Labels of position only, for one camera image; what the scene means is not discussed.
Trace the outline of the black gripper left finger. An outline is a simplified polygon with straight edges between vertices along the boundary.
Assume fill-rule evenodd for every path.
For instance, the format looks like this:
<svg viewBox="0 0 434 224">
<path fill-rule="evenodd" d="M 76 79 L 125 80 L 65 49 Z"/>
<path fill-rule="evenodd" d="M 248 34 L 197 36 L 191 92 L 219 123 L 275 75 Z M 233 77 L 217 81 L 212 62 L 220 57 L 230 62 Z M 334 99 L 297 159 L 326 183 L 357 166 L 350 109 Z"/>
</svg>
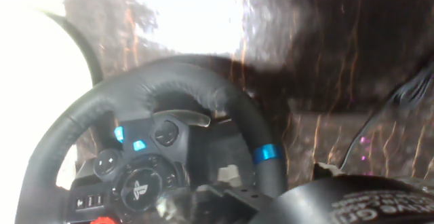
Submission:
<svg viewBox="0 0 434 224">
<path fill-rule="evenodd" d="M 252 218 L 265 209 L 272 198 L 243 185 L 238 167 L 220 168 L 217 182 L 195 191 L 197 218 Z"/>
</svg>

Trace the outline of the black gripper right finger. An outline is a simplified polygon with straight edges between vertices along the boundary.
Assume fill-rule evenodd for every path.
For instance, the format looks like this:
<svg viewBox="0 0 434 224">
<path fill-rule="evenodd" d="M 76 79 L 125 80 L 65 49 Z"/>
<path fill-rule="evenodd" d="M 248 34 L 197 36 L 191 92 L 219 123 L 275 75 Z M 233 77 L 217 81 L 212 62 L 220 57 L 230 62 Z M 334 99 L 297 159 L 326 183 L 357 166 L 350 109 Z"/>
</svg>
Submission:
<svg viewBox="0 0 434 224">
<path fill-rule="evenodd" d="M 313 179 L 323 179 L 340 175 L 344 175 L 344 172 L 335 165 L 316 162 L 313 166 Z"/>
</svg>

